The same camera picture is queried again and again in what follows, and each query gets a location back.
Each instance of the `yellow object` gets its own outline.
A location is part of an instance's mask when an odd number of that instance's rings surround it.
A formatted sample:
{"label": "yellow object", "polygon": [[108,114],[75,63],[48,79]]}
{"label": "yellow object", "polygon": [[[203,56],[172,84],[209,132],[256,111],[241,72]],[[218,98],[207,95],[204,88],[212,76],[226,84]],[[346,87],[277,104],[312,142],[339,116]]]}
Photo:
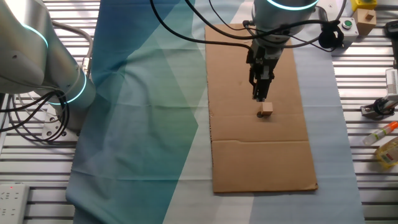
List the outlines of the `yellow object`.
{"label": "yellow object", "polygon": [[377,0],[351,0],[353,11],[357,9],[373,10],[377,6]]}
{"label": "yellow object", "polygon": [[380,146],[375,152],[376,157],[385,168],[398,164],[398,137]]}

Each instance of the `blue led ring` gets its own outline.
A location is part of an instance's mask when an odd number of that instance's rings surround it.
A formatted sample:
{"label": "blue led ring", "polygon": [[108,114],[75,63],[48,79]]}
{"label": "blue led ring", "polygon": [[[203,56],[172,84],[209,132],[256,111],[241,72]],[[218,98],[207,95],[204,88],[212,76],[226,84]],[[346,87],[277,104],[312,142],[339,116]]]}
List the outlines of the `blue led ring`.
{"label": "blue led ring", "polygon": [[26,24],[21,24],[21,25],[22,25],[23,27],[25,27],[25,29],[28,29],[28,30],[30,30],[30,31],[33,31],[35,34],[39,35],[39,37],[41,37],[41,38],[44,40],[45,44],[47,45],[47,48],[49,47],[49,43],[47,42],[47,40],[45,39],[45,37],[44,37],[39,31],[37,31],[37,30],[31,28],[30,26],[28,26],[28,25],[26,25]]}
{"label": "blue led ring", "polygon": [[[73,100],[77,99],[84,92],[84,90],[86,88],[86,84],[87,84],[87,77],[84,74],[83,74],[83,76],[85,77],[85,84],[83,85],[83,88],[80,90],[79,94],[77,94],[73,99],[68,100],[67,103],[71,103]],[[60,103],[51,103],[51,102],[49,102],[49,103],[52,105],[61,105]]]}
{"label": "blue led ring", "polygon": [[281,9],[285,9],[285,10],[290,10],[290,11],[299,11],[299,10],[304,10],[304,9],[308,9],[311,8],[312,6],[316,5],[318,3],[319,0],[316,0],[314,3],[311,3],[307,6],[302,6],[302,7],[292,7],[292,6],[284,6],[281,5],[279,3],[274,2],[273,0],[267,0],[269,3],[271,3],[272,5],[281,8]]}

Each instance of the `cardboard sheet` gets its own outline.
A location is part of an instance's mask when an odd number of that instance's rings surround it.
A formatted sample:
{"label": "cardboard sheet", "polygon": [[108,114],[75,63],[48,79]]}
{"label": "cardboard sheet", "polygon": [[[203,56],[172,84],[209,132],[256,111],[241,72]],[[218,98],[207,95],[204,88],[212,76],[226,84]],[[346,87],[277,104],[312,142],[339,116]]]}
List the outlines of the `cardboard sheet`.
{"label": "cardboard sheet", "polygon": [[[232,32],[248,35],[245,30]],[[206,27],[206,40],[240,42]],[[293,51],[285,49],[266,101],[270,117],[258,118],[252,100],[247,50],[206,45],[214,192],[316,190],[317,178]]]}

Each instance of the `blue fabric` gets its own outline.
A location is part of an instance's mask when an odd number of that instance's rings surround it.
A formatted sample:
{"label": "blue fabric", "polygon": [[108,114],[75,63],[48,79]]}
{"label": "blue fabric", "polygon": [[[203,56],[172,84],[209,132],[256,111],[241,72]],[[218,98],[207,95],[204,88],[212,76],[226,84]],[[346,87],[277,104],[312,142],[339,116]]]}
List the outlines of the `blue fabric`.
{"label": "blue fabric", "polygon": [[[154,2],[172,29],[204,39],[184,0]],[[244,5],[250,16],[250,2],[212,2],[226,22]],[[220,23],[207,0],[195,6]],[[320,189],[213,195],[204,47],[159,27],[148,0],[101,1],[97,95],[67,188],[74,223],[364,223],[331,57],[313,47],[294,56]]]}

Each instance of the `cable bundle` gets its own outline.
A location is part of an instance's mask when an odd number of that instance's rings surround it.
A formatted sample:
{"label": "cable bundle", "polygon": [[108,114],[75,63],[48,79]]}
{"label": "cable bundle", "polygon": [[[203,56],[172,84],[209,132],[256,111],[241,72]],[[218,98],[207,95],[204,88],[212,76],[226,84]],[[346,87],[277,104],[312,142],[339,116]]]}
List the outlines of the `cable bundle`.
{"label": "cable bundle", "polygon": [[[61,124],[60,124],[60,127],[58,128],[57,132],[55,132],[53,135],[51,135],[48,138],[42,139],[42,138],[39,138],[39,137],[33,135],[29,131],[29,129],[25,126],[25,124],[27,122],[29,122],[32,118],[37,119],[34,117],[35,114],[38,111],[40,111],[42,109],[43,105],[46,104],[53,96],[56,96],[61,104],[62,114],[60,116],[58,116],[58,120],[60,121]],[[22,121],[18,112],[22,111],[22,110],[26,110],[28,107],[34,106],[36,104],[39,104],[38,107],[35,110],[33,110],[33,112],[31,112],[31,113],[28,112],[30,115],[28,116],[27,119]],[[16,132],[20,136],[22,136],[24,139],[26,139],[28,141],[33,141],[33,142],[52,142],[52,141],[58,139],[62,135],[62,133],[65,131],[65,129],[67,128],[67,124],[69,122],[69,117],[70,117],[69,105],[67,103],[66,96],[61,91],[51,91],[51,92],[45,94],[44,96],[40,97],[38,100],[35,100],[32,103],[23,105],[18,108],[16,107],[16,104],[15,104],[15,96],[11,96],[7,100],[6,109],[0,110],[0,112],[7,113],[8,117],[9,117],[10,124],[11,124],[11,127],[9,127],[9,128],[0,129],[0,133],[5,132],[5,131],[10,131],[10,130],[16,130]],[[16,118],[18,120],[17,124],[12,120],[12,117],[11,117],[12,112],[14,112],[16,115]],[[25,129],[25,131],[28,133],[28,135],[30,135],[32,138],[29,138],[26,135],[22,134],[18,130],[18,128],[20,128],[20,127],[23,127]]]}

